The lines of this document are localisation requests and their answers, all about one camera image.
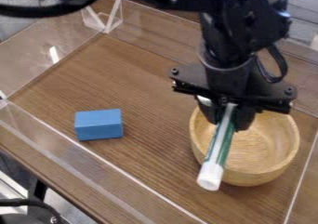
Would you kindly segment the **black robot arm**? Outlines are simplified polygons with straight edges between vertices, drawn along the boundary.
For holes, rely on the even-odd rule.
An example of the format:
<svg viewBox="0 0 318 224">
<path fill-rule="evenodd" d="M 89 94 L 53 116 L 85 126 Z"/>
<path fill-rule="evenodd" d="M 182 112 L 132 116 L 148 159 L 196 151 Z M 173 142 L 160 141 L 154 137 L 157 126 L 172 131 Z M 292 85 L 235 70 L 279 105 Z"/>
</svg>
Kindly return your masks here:
<svg viewBox="0 0 318 224">
<path fill-rule="evenodd" d="M 58 17 L 96 1 L 57 0 L 46 6 L 27 6 L 0 0 L 0 15 L 26 19 Z M 288 64 L 275 43 L 289 33 L 288 0 L 138 1 L 160 9 L 198 14 L 198 62 L 173 67 L 168 77 L 172 89 L 197 100 L 206 121 L 220 121 L 229 103 L 236 105 L 236 131 L 249 128 L 260 112 L 287 114 L 296 90 L 284 81 Z"/>
</svg>

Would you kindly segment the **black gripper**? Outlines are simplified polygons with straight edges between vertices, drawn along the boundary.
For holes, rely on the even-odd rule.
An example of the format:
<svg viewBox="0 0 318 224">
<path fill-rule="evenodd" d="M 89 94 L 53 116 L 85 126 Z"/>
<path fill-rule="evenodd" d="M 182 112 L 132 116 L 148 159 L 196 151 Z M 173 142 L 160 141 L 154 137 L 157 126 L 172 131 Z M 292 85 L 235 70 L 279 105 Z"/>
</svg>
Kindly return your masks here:
<svg viewBox="0 0 318 224">
<path fill-rule="evenodd" d="M 197 100 L 198 109 L 210 124 L 220 121 L 228 103 L 237 106 L 233 115 L 236 131 L 249 128 L 259 112 L 289 112 L 296 91 L 284 81 L 288 65 L 279 52 L 269 55 L 279 75 L 269 74 L 255 54 L 233 66 L 213 58 L 201 58 L 198 63 L 181 64 L 169 70 L 173 91 Z"/>
</svg>

